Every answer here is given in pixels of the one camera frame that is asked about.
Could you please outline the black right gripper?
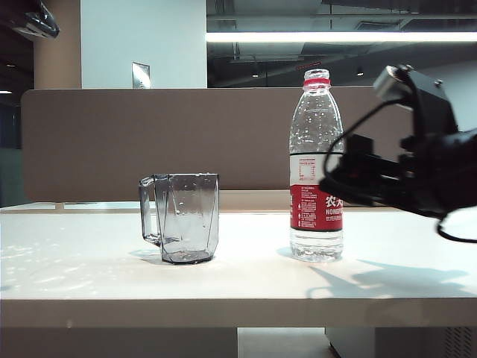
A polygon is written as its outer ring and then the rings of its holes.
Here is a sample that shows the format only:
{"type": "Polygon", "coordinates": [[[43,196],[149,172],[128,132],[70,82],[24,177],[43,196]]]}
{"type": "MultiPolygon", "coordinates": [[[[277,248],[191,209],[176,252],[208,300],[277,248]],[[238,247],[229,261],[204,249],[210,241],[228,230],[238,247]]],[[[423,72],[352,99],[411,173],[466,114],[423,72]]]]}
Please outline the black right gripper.
{"type": "Polygon", "coordinates": [[[328,175],[319,184],[347,203],[384,204],[427,217],[459,208],[459,159],[453,155],[424,151],[392,161],[373,153],[371,138],[353,134],[346,139],[343,161],[349,175],[328,175]]]}

